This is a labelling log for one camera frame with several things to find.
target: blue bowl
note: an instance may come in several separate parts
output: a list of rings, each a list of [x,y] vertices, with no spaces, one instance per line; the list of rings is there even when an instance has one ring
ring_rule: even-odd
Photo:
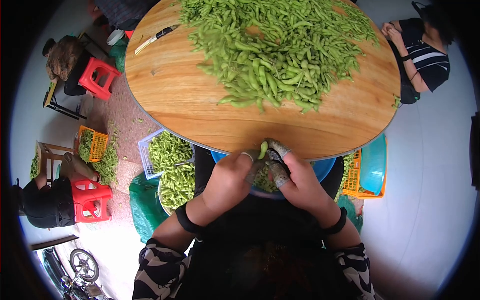
[[[226,154],[222,154],[215,151],[211,151],[211,153],[215,163],[217,163],[219,160],[227,156]],[[313,170],[315,171],[315,175],[317,176],[318,182],[321,182],[328,175],[328,173],[333,167],[333,164],[335,163],[335,159],[336,158],[330,158],[330,159],[322,159],[322,160],[315,161],[315,164],[313,165]],[[258,196],[262,198],[270,198],[274,200],[285,199],[284,195],[280,191],[266,192],[254,186],[252,186],[252,189],[250,190],[250,194],[254,196]]]
[[[387,144],[382,133],[361,149],[360,185],[378,196],[384,184],[387,164]]]

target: white plastic crate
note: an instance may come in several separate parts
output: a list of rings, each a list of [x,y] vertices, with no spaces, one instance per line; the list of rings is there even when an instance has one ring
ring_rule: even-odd
[[[150,154],[148,153],[148,144],[150,144],[150,142],[152,141],[152,138],[154,138],[156,136],[159,136],[162,133],[163,130],[164,130],[163,128],[159,129],[156,132],[154,132],[151,135],[141,139],[138,142],[138,149],[140,150],[140,158],[142,159],[142,165],[144,167],[145,177],[147,179],[158,177],[158,176],[162,175],[162,173],[163,173],[163,171],[161,171],[159,173],[155,173],[153,171],[153,165],[152,165],[152,162],[150,161]],[[195,150],[194,150],[192,144],[190,144],[190,146],[192,147],[193,155],[192,155],[192,158],[190,158],[187,161],[193,162],[193,161],[195,161]]]

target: orange plastic crate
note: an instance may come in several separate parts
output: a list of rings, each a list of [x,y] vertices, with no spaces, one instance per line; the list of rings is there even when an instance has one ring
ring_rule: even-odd
[[[79,140],[85,130],[93,131],[93,141],[92,146],[90,147],[90,156],[88,160],[91,162],[97,162],[102,158],[103,154],[105,153],[105,149],[107,148],[108,134],[96,132],[91,128],[81,125],[80,129],[78,130]]]
[[[382,190],[380,193],[375,196],[371,191],[359,192],[360,187],[360,162],[361,162],[361,149],[355,152],[353,157],[353,168],[348,170],[348,176],[345,179],[343,184],[343,194],[354,196],[359,199],[377,199],[382,198],[385,195],[385,184],[387,182],[387,172],[385,170],[384,183],[382,185]]]

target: red plastic stool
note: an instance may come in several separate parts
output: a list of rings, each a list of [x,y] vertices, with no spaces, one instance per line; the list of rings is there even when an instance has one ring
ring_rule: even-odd
[[[98,72],[98,76],[94,81],[92,76],[95,71]],[[99,86],[98,81],[104,75],[107,76],[107,81],[105,82],[104,86]],[[90,91],[95,97],[106,101],[111,95],[111,92],[108,89],[112,84],[113,78],[117,76],[120,76],[120,72],[115,69],[115,67],[112,67],[106,62],[92,57],[90,58],[88,65],[78,83],[87,91]]]
[[[133,30],[125,31],[125,35],[126,35],[128,38],[132,38],[132,34],[133,34]]]
[[[89,189],[90,183],[95,186]],[[101,185],[90,179],[81,179],[72,182],[72,198],[75,209],[76,223],[95,223],[101,221],[110,221],[111,216],[107,216],[107,201],[112,199],[112,189],[108,185]],[[100,201],[100,216],[95,215],[96,207],[94,201]],[[85,217],[84,212],[89,211],[93,217]]]

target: black wristband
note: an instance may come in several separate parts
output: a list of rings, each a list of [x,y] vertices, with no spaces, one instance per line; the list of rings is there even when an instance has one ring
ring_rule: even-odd
[[[187,203],[185,203],[184,205],[180,206],[175,210],[175,214],[177,215],[177,220],[179,221],[183,229],[185,229],[189,233],[198,234],[200,233],[200,230],[202,229],[202,227],[192,223],[192,221],[188,219],[187,211],[185,209],[185,207],[187,206]]]
[[[344,207],[341,207],[340,219],[332,227],[324,229],[324,233],[326,235],[332,235],[332,234],[338,233],[340,230],[342,230],[343,226],[345,226],[346,221],[347,221],[347,210]]]
[[[408,54],[406,56],[402,56],[401,59],[402,59],[402,61],[407,61],[407,60],[410,60],[412,58],[410,57],[410,54]]]

